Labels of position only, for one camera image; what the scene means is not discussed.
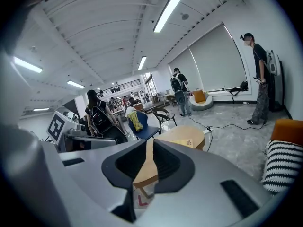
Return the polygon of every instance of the black cable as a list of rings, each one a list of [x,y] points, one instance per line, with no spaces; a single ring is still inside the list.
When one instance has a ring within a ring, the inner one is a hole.
[[[189,118],[189,119],[191,119],[192,121],[194,121],[195,123],[202,125],[204,128],[208,129],[208,131],[210,131],[210,133],[211,133],[211,135],[212,135],[212,138],[211,138],[211,140],[210,140],[209,147],[208,147],[208,150],[207,150],[206,152],[208,152],[208,151],[209,151],[210,146],[211,146],[212,141],[213,141],[213,132],[211,131],[211,129],[210,129],[210,128],[224,129],[224,128],[225,128],[225,127],[227,127],[227,126],[234,125],[234,126],[236,126],[236,127],[240,128],[240,129],[242,129],[242,130],[247,130],[247,129],[260,130],[260,129],[262,129],[262,128],[263,128],[264,124],[266,123],[266,122],[264,122],[260,128],[248,127],[248,128],[245,128],[245,129],[244,129],[244,128],[241,128],[240,126],[235,125],[235,124],[233,124],[233,123],[228,124],[228,125],[226,125],[226,126],[224,126],[224,127],[217,127],[217,126],[211,126],[211,125],[208,125],[208,126],[206,127],[206,126],[204,126],[203,124],[201,124],[201,123],[199,123],[199,122],[197,122],[197,121],[193,120],[191,117],[189,117],[189,116],[188,116],[188,118]]]

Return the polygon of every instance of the railing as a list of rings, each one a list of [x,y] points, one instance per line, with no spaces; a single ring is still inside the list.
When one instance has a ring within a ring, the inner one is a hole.
[[[121,91],[121,90],[124,90],[124,89],[128,89],[128,88],[131,88],[131,87],[135,87],[135,86],[138,86],[140,84],[141,84],[140,79],[137,79],[137,80],[126,82],[124,84],[120,84],[120,85],[117,85],[117,86],[112,86],[111,88],[103,90],[103,96],[108,96],[108,95],[111,95],[115,92],[118,92],[118,91]]]

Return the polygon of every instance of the ceiling light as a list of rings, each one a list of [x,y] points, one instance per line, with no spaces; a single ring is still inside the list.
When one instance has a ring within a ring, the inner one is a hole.
[[[232,38],[231,33],[229,33],[228,29],[226,28],[226,26],[224,25],[224,28],[226,29],[226,31],[228,32],[229,36]]]
[[[85,88],[85,86],[82,86],[82,85],[80,85],[80,84],[78,84],[78,83],[75,83],[75,82],[73,82],[73,81],[71,81],[71,80],[69,80],[69,81],[67,82],[67,84],[70,84],[70,85],[75,86],[75,87],[79,87],[79,88],[81,88],[81,89],[84,89],[84,88]]]
[[[139,65],[138,70],[141,70],[141,69],[142,69],[145,60],[146,60],[146,56],[143,56],[143,57],[141,58],[141,62],[140,62],[140,65]]]
[[[49,108],[35,108],[33,111],[45,111],[49,110]]]
[[[17,57],[14,57],[14,63],[16,65],[25,67],[25,68],[30,69],[30,70],[32,70],[34,72],[37,72],[37,73],[40,73],[41,71],[43,71],[43,69],[41,69],[41,68],[39,68],[37,66],[34,66],[32,64],[29,64],[29,63],[27,63],[27,62],[25,62],[25,61],[23,61],[23,60],[21,60],[21,59],[19,59]]]
[[[155,33],[160,33],[160,31],[162,30],[163,26],[165,25],[166,21],[169,19],[171,13],[173,12],[173,10],[175,9],[175,7],[178,5],[178,3],[181,0],[168,0],[168,2],[166,3],[164,10],[162,11],[160,18],[158,19],[155,28],[153,29],[153,31]]]

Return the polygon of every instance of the striped pillow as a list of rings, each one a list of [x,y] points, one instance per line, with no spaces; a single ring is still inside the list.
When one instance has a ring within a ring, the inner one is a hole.
[[[266,145],[263,186],[272,195],[286,190],[294,182],[303,162],[303,147],[291,142],[271,140]]]

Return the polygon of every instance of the round table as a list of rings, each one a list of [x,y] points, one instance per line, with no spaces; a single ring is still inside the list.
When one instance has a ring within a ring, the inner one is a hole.
[[[202,130],[189,125],[180,125],[176,126],[173,129],[162,133],[161,135],[155,137],[159,140],[186,140],[192,139],[193,148],[202,150],[205,139],[204,133]],[[149,139],[146,142],[146,160],[140,169],[138,175],[133,181],[133,185],[136,188],[139,188],[142,194],[148,198],[149,196],[144,191],[143,187],[155,182],[158,180],[158,171],[157,167],[153,161],[153,139]]]

